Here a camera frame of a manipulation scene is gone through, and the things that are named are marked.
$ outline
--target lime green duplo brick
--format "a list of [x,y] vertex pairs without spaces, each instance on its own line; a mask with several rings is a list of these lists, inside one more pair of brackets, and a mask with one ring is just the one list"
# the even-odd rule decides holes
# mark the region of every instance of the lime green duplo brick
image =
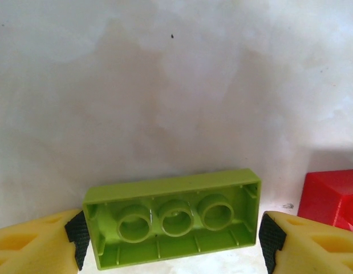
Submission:
[[91,188],[83,208],[99,269],[255,244],[250,169]]

